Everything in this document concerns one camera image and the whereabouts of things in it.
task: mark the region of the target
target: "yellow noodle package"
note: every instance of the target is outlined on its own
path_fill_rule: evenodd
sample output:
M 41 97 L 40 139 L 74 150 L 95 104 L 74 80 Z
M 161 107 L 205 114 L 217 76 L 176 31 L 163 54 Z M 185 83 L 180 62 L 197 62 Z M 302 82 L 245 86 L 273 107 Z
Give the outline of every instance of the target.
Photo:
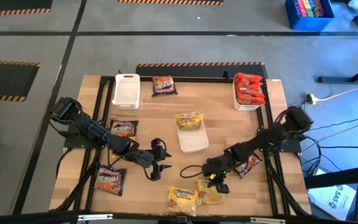
M 197 190 L 200 201 L 204 204 L 222 204 L 223 197 L 215 186 L 208 187 L 209 180 L 197 180 Z
M 184 114 L 176 114 L 178 129 L 180 130 L 196 130 L 201 127 L 203 114 L 200 112 L 190 112 Z
M 196 216 L 198 203 L 198 193 L 196 190 L 187 190 L 169 186 L 168 200 L 169 212 L 185 213 L 187 215 Z

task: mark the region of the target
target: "wooden table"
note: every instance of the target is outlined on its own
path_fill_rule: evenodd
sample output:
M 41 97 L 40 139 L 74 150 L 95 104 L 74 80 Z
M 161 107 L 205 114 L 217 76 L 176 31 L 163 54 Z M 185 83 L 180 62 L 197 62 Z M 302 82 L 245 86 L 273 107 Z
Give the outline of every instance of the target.
M 83 79 L 78 101 L 88 114 L 92 114 L 94 109 L 99 80 L 99 76 L 85 76 Z M 167 215 L 169 214 L 167 213 L 167 197 L 170 185 L 195 190 L 196 179 L 205 178 L 200 175 L 191 179 L 182 179 L 179 176 L 182 168 L 193 164 L 202 165 L 207 158 L 221 155 L 223 149 L 228 146 L 246 141 L 256 135 L 257 113 L 234 109 L 230 83 L 176 82 L 175 85 L 178 95 L 152 98 L 152 83 L 142 82 L 138 110 L 118 110 L 114 105 L 110 106 L 108 124 L 110 119 L 139 120 L 136 136 L 136 141 L 140 144 L 139 148 L 149 149 L 151 140 L 156 137 L 163 139 L 172 157 L 160 164 L 169 164 L 172 167 L 162 172 L 161 180 L 152 182 L 146 179 L 139 165 L 119 161 L 115 167 L 127 169 L 123 196 L 118 197 L 95 190 L 92 212 Z M 273 118 L 275 118 L 287 108 L 282 83 L 280 80 L 267 80 L 267 88 Z M 104 88 L 99 119 L 103 111 L 106 92 L 107 88 Z M 184 154 L 180 149 L 174 115 L 189 111 L 199 111 L 204 114 L 209 147 L 201 152 Z M 264 122 L 267 124 L 266 116 L 264 116 Z M 51 209 L 59 206 L 77 184 L 84 153 L 84 149 L 74 149 L 62 161 L 50 203 Z M 102 164 L 106 164 L 106 153 L 106 150 L 102 151 Z M 310 213 L 299 159 L 294 154 L 281 153 L 280 155 L 286 186 L 303 209 Z M 194 169 L 183 174 L 191 175 L 199 171 L 199 169 Z M 236 174 L 230 173 L 225 183 L 231 192 L 224 195 L 224 204 L 200 205 L 197 208 L 198 215 L 272 215 L 264 161 L 252 168 L 242 180 Z M 88 187 L 86 186 L 83 191 L 80 204 L 82 209 L 85 207 Z M 275 190 L 279 211 L 283 213 L 280 191 L 277 186 Z

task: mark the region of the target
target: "white container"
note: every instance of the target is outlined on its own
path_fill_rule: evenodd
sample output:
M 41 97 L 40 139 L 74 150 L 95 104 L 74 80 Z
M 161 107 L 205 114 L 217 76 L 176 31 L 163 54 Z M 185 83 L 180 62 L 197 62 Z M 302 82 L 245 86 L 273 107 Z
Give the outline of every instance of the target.
M 208 137 L 206 135 L 204 121 L 197 130 L 180 130 L 178 129 L 178 137 L 180 149 L 184 153 L 192 153 L 202 151 L 209 146 Z
M 261 105 L 241 105 L 236 100 L 236 86 L 232 85 L 232 91 L 233 91 L 233 102 L 234 102 L 234 109 L 236 110 L 242 110 L 242 111 L 253 111 L 256 110 Z
M 138 74 L 116 75 L 116 91 L 112 103 L 120 110 L 136 110 L 140 101 L 140 76 Z

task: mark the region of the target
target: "gray concrete floor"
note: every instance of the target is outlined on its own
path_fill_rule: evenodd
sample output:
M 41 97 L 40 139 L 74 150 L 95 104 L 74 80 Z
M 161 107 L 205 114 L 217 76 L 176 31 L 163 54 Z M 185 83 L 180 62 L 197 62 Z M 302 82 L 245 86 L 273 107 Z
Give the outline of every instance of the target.
M 283 3 L 284 0 L 225 0 L 220 8 L 94 0 L 86 5 L 80 30 L 291 31 Z M 80 0 L 55 0 L 50 14 L 0 17 L 0 30 L 71 30 L 79 5 Z M 333 9 L 336 18 L 324 31 L 357 31 L 344 4 L 333 4 Z M 24 103 L 0 102 L 0 215 L 11 211 L 67 40 L 68 37 L 0 37 L 0 60 L 41 63 Z M 303 101 L 307 93 L 324 98 L 355 87 L 318 84 L 316 77 L 350 77 L 357 73 L 358 37 L 77 37 L 59 96 L 76 98 L 83 75 L 115 75 L 119 69 L 131 73 L 138 63 L 218 61 L 265 62 L 269 78 L 282 79 L 287 103 L 293 105 Z M 315 127 L 358 118 L 358 92 L 307 105 L 306 111 Z M 321 139 L 351 125 L 309 135 Z M 303 149 L 309 144 L 302 142 Z M 358 128 L 321 145 L 358 146 Z M 24 212 L 48 210 L 62 146 L 63 138 L 49 128 Z M 302 160 L 316 153 L 315 148 L 309 149 Z M 342 169 L 358 167 L 358 149 L 327 149 L 323 153 Z M 321 167 L 336 170 L 326 159 Z

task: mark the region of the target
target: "blue plastic bin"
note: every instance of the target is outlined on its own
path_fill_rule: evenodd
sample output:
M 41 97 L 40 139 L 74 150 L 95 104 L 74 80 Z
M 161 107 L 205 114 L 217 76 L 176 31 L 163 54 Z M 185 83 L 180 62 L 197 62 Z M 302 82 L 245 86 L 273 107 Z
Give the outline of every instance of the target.
M 320 0 L 324 9 L 324 17 L 301 17 L 296 9 L 296 0 L 286 0 L 288 21 L 293 30 L 321 32 L 334 19 L 333 9 L 329 0 Z

